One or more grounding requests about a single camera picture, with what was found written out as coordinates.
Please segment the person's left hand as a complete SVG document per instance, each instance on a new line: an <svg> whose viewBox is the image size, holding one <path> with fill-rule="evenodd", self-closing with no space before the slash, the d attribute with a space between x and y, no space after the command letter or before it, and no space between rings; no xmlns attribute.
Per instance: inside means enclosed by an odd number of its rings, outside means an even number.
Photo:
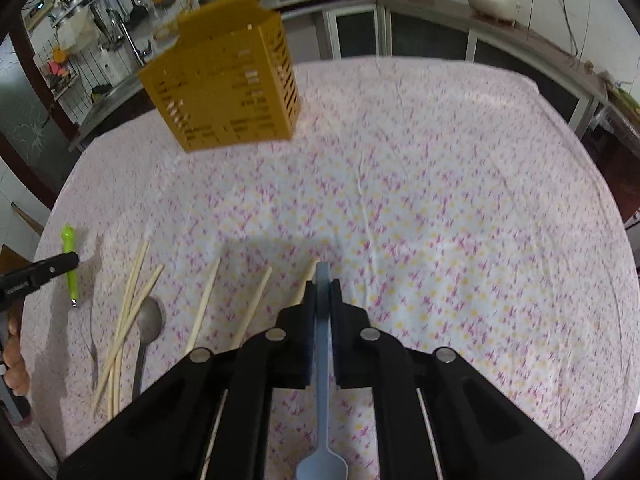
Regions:
<svg viewBox="0 0 640 480"><path fill-rule="evenodd" d="M6 326L8 326L9 337L2 353L3 361L8 367L4 380L14 396L26 396L30 387L30 377L21 354L22 314L22 304L14 304L8 311Z"/></svg>

